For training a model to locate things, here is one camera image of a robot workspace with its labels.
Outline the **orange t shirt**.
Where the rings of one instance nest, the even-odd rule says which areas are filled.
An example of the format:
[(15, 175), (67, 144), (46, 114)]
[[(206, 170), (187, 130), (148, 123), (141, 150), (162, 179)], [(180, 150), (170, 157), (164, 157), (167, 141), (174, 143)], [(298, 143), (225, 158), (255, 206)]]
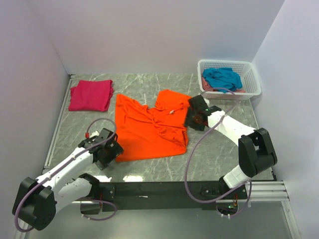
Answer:
[(123, 94), (115, 107), (118, 143), (124, 152), (117, 162), (154, 159), (186, 153), (187, 129), (184, 126), (190, 96), (162, 90), (155, 106), (149, 108)]

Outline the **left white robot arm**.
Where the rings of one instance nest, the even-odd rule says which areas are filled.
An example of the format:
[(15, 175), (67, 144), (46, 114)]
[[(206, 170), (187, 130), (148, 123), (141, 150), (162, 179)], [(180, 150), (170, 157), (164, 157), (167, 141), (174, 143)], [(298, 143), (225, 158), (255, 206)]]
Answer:
[(56, 213), (81, 198), (96, 202), (99, 207), (103, 204), (113, 207), (115, 186), (103, 186), (97, 177), (80, 172), (91, 164), (105, 169), (124, 152), (117, 140), (118, 135), (106, 128), (96, 136), (87, 133), (74, 151), (53, 169), (36, 179), (25, 178), (12, 209), (15, 225), (18, 227), (18, 222), (24, 221), (40, 231), (52, 222)]

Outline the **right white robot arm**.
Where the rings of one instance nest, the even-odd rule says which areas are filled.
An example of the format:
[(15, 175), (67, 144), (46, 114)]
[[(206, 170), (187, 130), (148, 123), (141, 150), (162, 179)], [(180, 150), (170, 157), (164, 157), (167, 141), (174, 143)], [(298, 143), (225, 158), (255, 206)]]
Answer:
[(229, 138), (238, 148), (238, 165), (219, 179), (219, 194), (231, 198), (236, 189), (259, 173), (277, 164), (277, 156), (269, 132), (244, 125), (217, 106), (209, 107), (202, 95), (189, 101), (185, 127), (197, 131), (209, 128)]

